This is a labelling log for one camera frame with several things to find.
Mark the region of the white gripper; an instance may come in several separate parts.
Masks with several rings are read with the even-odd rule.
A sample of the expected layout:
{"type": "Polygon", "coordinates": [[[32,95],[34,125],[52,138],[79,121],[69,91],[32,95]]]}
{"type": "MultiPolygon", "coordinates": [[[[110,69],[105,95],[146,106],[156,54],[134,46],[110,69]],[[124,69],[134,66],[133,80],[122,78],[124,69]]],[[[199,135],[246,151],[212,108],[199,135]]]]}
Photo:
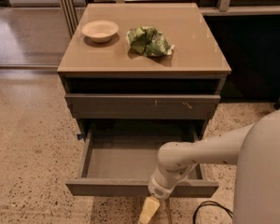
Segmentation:
{"type": "Polygon", "coordinates": [[[148,180],[148,192],[152,196],[146,197],[137,224],[149,223],[160,207],[159,200],[168,199],[176,184],[188,174],[189,170],[190,167],[170,171],[161,165],[157,166],[148,180]]]}

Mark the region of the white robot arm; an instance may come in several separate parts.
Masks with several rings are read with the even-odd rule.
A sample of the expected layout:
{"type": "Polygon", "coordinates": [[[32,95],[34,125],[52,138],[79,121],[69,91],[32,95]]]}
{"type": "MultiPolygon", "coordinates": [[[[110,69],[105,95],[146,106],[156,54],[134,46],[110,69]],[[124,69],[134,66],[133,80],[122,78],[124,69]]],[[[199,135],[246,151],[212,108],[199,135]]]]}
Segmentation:
{"type": "Polygon", "coordinates": [[[216,137],[162,145],[137,224],[148,224],[192,166],[206,163],[237,167],[232,224],[280,224],[280,110],[216,137]]]}

